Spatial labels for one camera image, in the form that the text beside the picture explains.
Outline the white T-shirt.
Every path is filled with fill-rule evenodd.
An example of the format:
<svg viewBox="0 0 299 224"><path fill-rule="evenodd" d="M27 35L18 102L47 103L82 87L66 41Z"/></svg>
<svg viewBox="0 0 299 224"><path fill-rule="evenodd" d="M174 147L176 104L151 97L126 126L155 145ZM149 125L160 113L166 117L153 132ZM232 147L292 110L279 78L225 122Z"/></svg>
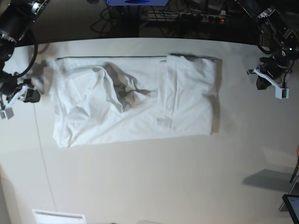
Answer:
<svg viewBox="0 0 299 224"><path fill-rule="evenodd" d="M60 148L211 135L215 57L64 57L44 68Z"/></svg>

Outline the black power strip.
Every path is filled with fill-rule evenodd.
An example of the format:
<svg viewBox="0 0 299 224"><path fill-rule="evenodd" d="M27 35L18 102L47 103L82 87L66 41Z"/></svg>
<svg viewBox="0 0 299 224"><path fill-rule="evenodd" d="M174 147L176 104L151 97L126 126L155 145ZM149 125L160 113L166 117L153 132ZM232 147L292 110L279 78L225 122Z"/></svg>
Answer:
<svg viewBox="0 0 299 224"><path fill-rule="evenodd" d="M231 16L227 15L212 15L212 14L191 14L181 13L180 19L186 22L193 23L211 23L211 24L224 24Z"/></svg>

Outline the white paper sheet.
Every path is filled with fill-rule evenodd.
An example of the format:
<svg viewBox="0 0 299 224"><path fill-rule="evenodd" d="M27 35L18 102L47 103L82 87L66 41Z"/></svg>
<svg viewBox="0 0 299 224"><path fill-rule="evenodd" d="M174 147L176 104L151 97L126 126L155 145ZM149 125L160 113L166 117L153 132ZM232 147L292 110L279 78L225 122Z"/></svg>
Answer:
<svg viewBox="0 0 299 224"><path fill-rule="evenodd" d="M37 224L87 224L85 215L32 210Z"/></svg>

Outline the tablet with grey stand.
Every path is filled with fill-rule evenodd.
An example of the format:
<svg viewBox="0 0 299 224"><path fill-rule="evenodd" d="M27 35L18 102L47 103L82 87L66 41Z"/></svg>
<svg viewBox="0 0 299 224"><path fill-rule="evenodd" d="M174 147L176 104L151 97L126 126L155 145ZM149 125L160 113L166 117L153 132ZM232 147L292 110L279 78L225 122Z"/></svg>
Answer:
<svg viewBox="0 0 299 224"><path fill-rule="evenodd" d="M299 224L299 177L292 183L288 194L282 196L283 203L279 207L280 212L288 212L294 224Z"/></svg>

